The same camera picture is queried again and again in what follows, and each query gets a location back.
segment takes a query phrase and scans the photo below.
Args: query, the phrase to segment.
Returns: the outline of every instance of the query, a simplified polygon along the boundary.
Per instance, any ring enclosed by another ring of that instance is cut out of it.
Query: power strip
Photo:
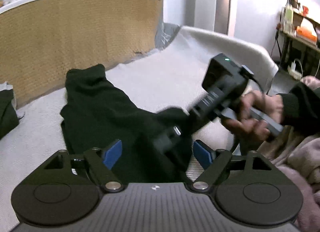
[[[302,78],[302,74],[296,71],[296,64],[294,62],[291,64],[291,67],[288,66],[288,73],[296,80],[301,80]]]

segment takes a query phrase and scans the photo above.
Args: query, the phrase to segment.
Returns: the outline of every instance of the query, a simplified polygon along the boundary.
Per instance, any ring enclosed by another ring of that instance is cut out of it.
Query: orange box
[[[314,43],[317,42],[317,37],[304,27],[297,27],[297,35],[303,36]]]

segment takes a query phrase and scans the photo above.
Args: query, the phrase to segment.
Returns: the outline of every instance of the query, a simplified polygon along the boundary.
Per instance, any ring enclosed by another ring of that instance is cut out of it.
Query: gray handle
[[[282,125],[276,123],[272,118],[270,118],[267,114],[261,112],[260,110],[250,108],[250,115],[254,119],[266,121],[268,123],[267,129],[270,130],[271,134],[274,137],[277,137],[283,130]],[[230,108],[226,108],[222,112],[222,116],[228,119],[237,119],[236,113]]]

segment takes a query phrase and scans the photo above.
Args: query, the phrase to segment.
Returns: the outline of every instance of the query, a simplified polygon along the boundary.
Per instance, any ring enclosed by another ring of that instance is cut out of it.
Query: human hand
[[[266,129],[268,124],[265,121],[250,117],[251,107],[266,113],[277,123],[282,122],[283,102],[281,96],[263,96],[260,91],[252,91],[241,98],[238,120],[222,119],[221,123],[240,140],[250,141],[251,144],[261,144],[269,137],[270,131]]]
[[[300,81],[312,90],[315,90],[320,87],[320,80],[314,76],[303,77]]]

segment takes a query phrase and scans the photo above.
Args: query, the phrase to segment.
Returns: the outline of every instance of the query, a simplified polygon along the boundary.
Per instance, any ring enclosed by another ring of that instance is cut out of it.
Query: black cloth
[[[19,124],[17,113],[11,104],[13,96],[13,90],[0,91],[0,139]]]
[[[185,171],[192,154],[191,137],[186,137],[166,155],[150,142],[165,128],[184,125],[187,115],[182,109],[170,108],[155,114],[137,108],[106,79],[101,64],[68,71],[66,89],[68,104],[61,110],[64,118],[61,127],[70,153],[104,148],[120,139],[123,152],[112,172],[124,184],[189,182]]]
[[[284,105],[282,125],[294,126],[305,135],[320,131],[320,88],[311,90],[299,82],[288,94],[280,94]]]

